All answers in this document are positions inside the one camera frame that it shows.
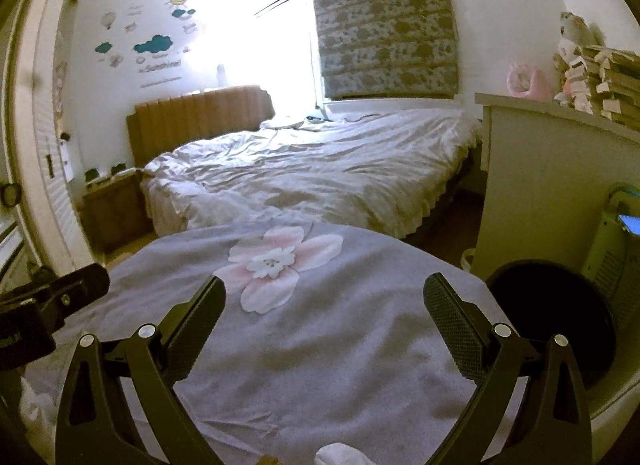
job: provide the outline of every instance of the brown headboard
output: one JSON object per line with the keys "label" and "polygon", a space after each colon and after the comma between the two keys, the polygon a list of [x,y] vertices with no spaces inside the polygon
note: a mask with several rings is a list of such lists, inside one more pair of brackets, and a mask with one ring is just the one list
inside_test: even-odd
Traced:
{"label": "brown headboard", "polygon": [[195,95],[145,102],[127,117],[138,168],[164,152],[202,138],[256,130],[273,118],[269,94],[259,86],[232,86]]}

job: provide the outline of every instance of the wooden nightstand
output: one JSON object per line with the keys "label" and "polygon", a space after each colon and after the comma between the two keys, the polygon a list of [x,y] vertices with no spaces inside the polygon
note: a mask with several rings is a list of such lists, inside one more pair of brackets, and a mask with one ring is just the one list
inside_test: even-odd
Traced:
{"label": "wooden nightstand", "polygon": [[116,175],[108,184],[84,195],[86,219],[104,252],[114,251],[153,230],[153,223],[146,216],[141,180],[142,171],[119,178]]}

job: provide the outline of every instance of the pink flower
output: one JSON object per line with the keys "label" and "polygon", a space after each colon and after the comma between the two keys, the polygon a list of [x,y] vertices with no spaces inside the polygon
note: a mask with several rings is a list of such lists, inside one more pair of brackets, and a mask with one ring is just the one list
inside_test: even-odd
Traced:
{"label": "pink flower", "polygon": [[267,313],[285,304],[296,289],[300,271],[328,263],[342,250],[335,234],[303,241],[302,227],[274,227],[262,238],[240,239],[229,250],[231,265],[214,272],[228,294],[242,291],[240,306],[246,312]]}

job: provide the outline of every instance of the window shade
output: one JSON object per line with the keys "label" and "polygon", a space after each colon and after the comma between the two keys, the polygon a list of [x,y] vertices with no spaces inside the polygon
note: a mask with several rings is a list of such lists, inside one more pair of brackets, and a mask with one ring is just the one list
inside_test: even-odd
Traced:
{"label": "window shade", "polygon": [[458,92],[450,0],[314,0],[324,96]]}

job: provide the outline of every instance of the silver screw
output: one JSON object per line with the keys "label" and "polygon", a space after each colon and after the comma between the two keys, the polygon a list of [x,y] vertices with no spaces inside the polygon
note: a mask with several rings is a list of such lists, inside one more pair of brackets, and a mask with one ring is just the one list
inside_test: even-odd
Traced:
{"label": "silver screw", "polygon": [[562,346],[563,348],[567,346],[567,344],[569,344],[569,339],[567,339],[567,337],[562,334],[556,335],[554,337],[554,340],[556,341],[556,344],[558,344],[558,346]]}
{"label": "silver screw", "polygon": [[145,324],[138,330],[138,335],[143,339],[148,339],[156,332],[156,327],[152,324]]}
{"label": "silver screw", "polygon": [[95,337],[91,334],[87,334],[80,339],[80,346],[83,348],[88,348],[91,344],[94,343]]}
{"label": "silver screw", "polygon": [[511,336],[511,328],[509,328],[506,324],[496,324],[494,327],[495,334],[499,337],[510,337]]}

